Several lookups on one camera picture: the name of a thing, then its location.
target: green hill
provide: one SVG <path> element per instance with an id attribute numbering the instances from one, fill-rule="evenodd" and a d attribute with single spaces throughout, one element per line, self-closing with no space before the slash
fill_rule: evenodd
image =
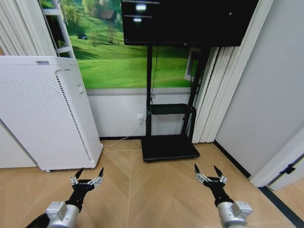
<path id="1" fill-rule="evenodd" d="M 146 87 L 146 47 L 125 46 L 122 28 L 84 14 L 81 1 L 76 3 L 82 13 L 80 26 L 70 23 L 67 30 L 86 88 Z M 120 9 L 119 0 L 112 3 L 114 9 Z M 109 43 L 108 26 L 115 29 L 113 44 Z M 85 33 L 89 39 L 78 39 L 79 33 Z M 97 35 L 95 46 L 93 34 Z M 156 47 L 153 54 L 154 74 Z M 155 87 L 189 87 L 190 82 L 184 79 L 187 58 L 186 48 L 160 47 Z"/>

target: white cable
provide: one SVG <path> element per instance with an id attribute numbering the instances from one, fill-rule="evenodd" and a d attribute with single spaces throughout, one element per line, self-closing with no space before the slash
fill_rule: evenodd
<path id="1" fill-rule="evenodd" d="M 124 139 L 126 139 L 126 138 L 129 138 L 130 136 L 132 136 L 141 126 L 142 126 L 142 122 L 140 122 L 140 124 L 139 124 L 139 127 L 132 133 L 132 134 L 130 134 L 129 136 L 127 136 L 127 137 L 124 137 L 123 139 L 120 139 L 120 140 L 118 140 L 117 142 L 115 142 L 115 143 L 113 143 L 112 145 L 110 145 L 110 146 L 114 146 L 116 143 L 119 143 L 121 140 L 124 140 Z"/>

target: landscape mural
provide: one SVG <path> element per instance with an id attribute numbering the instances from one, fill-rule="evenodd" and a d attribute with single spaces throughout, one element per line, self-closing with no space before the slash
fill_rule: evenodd
<path id="1" fill-rule="evenodd" d="M 120 0 L 61 1 L 86 88 L 146 87 L 147 47 L 124 45 Z M 51 0 L 41 3 L 51 8 Z M 154 87 L 189 87 L 184 79 L 188 53 L 187 48 L 159 47 Z"/>

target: white curtain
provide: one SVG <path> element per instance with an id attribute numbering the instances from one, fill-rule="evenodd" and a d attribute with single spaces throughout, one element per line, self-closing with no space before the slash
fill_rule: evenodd
<path id="1" fill-rule="evenodd" d="M 38 0 L 0 0 L 0 47 L 9 56 L 57 56 Z"/>
<path id="2" fill-rule="evenodd" d="M 193 143 L 215 140 L 232 96 L 270 11 L 273 0 L 260 0 L 239 47 L 212 49 L 196 103 Z"/>

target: black monitor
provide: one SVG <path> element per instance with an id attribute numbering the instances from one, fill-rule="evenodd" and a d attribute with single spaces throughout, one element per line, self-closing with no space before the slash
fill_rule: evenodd
<path id="1" fill-rule="evenodd" d="M 121 0 L 126 45 L 239 46 L 258 0 Z"/>

